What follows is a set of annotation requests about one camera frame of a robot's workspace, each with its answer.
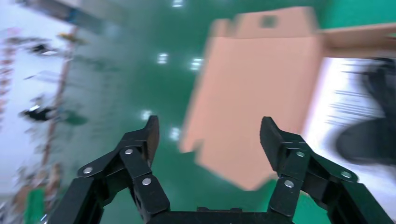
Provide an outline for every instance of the cardboard flap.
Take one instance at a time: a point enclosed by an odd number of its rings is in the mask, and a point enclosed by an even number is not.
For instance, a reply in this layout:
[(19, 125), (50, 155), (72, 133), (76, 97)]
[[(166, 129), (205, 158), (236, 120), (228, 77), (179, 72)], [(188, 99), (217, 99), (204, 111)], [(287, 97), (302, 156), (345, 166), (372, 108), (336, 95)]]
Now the cardboard flap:
[(228, 37), (231, 21), (228, 19), (217, 19), (213, 22), (210, 30), (211, 37)]
[(396, 33), (396, 23), (324, 30), (323, 35), (330, 48), (359, 48), (396, 46), (390, 34)]
[(357, 48), (328, 48), (325, 52), (326, 57), (339, 58), (372, 58), (379, 57), (396, 57), (396, 46), (391, 47), (357, 47)]
[(288, 38), (312, 35), (317, 26), (309, 7), (292, 7), (237, 16), (235, 37)]

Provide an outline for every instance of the metal screw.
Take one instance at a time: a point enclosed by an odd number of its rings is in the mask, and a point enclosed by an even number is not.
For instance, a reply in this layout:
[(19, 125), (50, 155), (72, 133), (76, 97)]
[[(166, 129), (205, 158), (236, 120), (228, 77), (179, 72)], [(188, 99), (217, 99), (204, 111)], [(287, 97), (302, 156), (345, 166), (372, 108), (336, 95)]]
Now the metal screw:
[(305, 156), (305, 154), (304, 154), (303, 152), (300, 152), (300, 151), (296, 152), (296, 154), (297, 154), (298, 156), (300, 156), (300, 157), (304, 157), (304, 156)]
[(346, 178), (351, 178), (352, 177), (352, 175), (350, 173), (348, 173), (347, 171), (342, 171), (341, 175), (343, 175)]
[(286, 187), (288, 187), (288, 188), (294, 187), (294, 183), (293, 183), (292, 181), (289, 181), (289, 180), (286, 180), (286, 181), (285, 181), (285, 185), (286, 185)]
[(92, 172), (92, 167), (87, 167), (87, 168), (85, 168), (84, 170), (83, 170), (83, 173), (84, 174), (88, 174), (88, 173), (90, 173), (90, 172)]
[(151, 184), (151, 179), (150, 178), (144, 178), (144, 180), (141, 183), (143, 185), (149, 185), (149, 184)]
[(132, 152), (133, 152), (132, 149), (127, 149), (127, 150), (125, 150), (125, 154), (127, 154), (127, 155), (131, 154)]

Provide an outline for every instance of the black object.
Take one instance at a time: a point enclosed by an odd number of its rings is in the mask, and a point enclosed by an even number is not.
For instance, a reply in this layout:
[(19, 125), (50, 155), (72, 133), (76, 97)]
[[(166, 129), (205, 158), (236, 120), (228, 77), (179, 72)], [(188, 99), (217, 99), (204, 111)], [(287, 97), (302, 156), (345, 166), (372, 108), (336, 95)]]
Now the black object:
[(39, 107), (35, 110), (24, 111), (23, 114), (35, 121), (47, 121), (51, 119), (49, 113), (52, 111), (54, 111), (54, 108), (47, 107), (42, 109)]
[(279, 175), (267, 212), (170, 211), (169, 200), (150, 169), (159, 140), (158, 119), (151, 116), (143, 129), (126, 133), (113, 151), (78, 171), (79, 178), (73, 180), (48, 223), (97, 224), (103, 207), (117, 192), (129, 188), (149, 224), (292, 224), (301, 190), (327, 210), (334, 224), (393, 224), (353, 172), (313, 153), (301, 136), (278, 129), (272, 118), (264, 117), (260, 139)]
[(389, 58), (374, 58), (361, 73), (361, 83), (384, 112), (384, 118), (348, 127), (335, 148), (354, 164), (396, 164), (396, 66)]
[(48, 47), (44, 43), (40, 43), (40, 44), (32, 47), (32, 52), (34, 52), (34, 53), (43, 54), (43, 53), (45, 53), (47, 51), (49, 51)]

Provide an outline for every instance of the green floor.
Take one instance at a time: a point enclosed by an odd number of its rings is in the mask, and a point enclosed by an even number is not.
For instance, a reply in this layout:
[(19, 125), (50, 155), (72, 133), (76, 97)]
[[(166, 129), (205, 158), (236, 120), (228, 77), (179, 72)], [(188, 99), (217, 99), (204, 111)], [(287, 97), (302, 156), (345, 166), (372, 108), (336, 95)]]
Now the green floor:
[[(240, 207), (265, 211), (274, 183), (256, 192), (244, 192), (194, 163), (194, 153), (180, 154), (172, 140), (172, 128), (181, 128), (194, 81), (193, 58), (202, 57), (208, 28), (216, 18), (237, 13), (301, 5), (314, 6), (322, 28), (396, 21), (396, 2), (389, 0), (118, 0), (129, 8), (123, 38), (118, 47), (106, 45), (80, 30), (89, 44), (76, 49), (71, 63), (64, 108), (75, 112), (70, 122), (56, 129), (52, 161), (65, 167), (64, 183), (84, 164), (113, 150), (124, 132), (139, 129), (144, 110), (159, 116), (161, 142), (153, 172), (160, 180), (173, 210)], [(168, 55), (158, 64), (160, 53)], [(295, 222), (328, 223), (325, 212), (301, 197)], [(128, 193), (121, 192), (106, 207), (102, 222), (141, 223)]]

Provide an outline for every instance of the cardboard box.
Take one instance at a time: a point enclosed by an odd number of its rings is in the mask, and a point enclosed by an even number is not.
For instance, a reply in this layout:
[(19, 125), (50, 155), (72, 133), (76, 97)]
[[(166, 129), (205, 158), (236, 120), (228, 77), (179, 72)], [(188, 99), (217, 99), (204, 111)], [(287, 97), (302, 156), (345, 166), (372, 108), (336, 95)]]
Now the cardboard box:
[(182, 152), (245, 190), (274, 172), (260, 145), (263, 116), (301, 134), (324, 57), (396, 50), (396, 23), (318, 30), (308, 7), (217, 20), (184, 123)]

